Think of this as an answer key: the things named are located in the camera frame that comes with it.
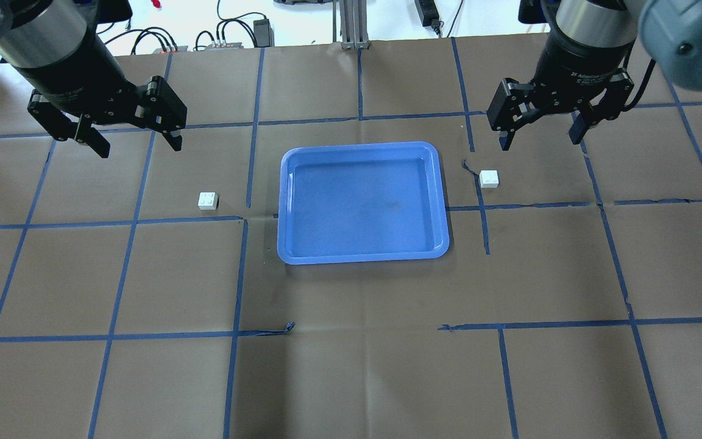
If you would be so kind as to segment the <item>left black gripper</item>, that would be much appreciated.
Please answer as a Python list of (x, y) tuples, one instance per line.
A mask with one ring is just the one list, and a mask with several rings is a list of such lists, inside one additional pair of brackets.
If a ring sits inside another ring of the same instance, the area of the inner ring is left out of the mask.
[(127, 123), (160, 133), (174, 152), (183, 150), (188, 109), (162, 76), (133, 84), (108, 57), (29, 68), (27, 81), (34, 88), (28, 114), (56, 141), (75, 139), (107, 159), (110, 144), (95, 127)]

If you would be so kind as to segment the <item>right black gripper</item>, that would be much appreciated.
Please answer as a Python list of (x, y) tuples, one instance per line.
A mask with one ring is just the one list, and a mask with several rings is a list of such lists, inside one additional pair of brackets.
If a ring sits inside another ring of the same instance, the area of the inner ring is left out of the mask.
[(614, 120), (626, 107), (634, 81), (621, 66), (599, 74), (581, 73), (552, 55), (538, 62), (527, 82), (502, 79), (486, 111), (493, 131), (499, 132), (503, 152), (512, 146), (516, 130), (540, 117), (574, 112), (569, 139), (579, 145), (602, 120)]

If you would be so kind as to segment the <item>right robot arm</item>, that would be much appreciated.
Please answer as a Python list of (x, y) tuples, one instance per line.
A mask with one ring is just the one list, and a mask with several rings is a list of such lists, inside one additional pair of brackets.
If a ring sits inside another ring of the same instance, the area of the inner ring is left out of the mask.
[(504, 78), (487, 109), (504, 151), (519, 129), (571, 112), (579, 144), (640, 102), (655, 67), (702, 92), (702, 1), (522, 1), (518, 19), (550, 30), (534, 77)]

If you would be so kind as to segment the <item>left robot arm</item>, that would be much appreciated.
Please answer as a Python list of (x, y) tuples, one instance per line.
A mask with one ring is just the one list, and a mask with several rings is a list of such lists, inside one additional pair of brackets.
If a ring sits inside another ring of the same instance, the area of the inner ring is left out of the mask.
[(164, 77), (136, 86), (97, 36), (100, 2), (0, 1), (0, 55), (33, 87), (27, 111), (56, 141), (110, 153), (99, 126), (159, 132), (178, 152), (187, 107)]

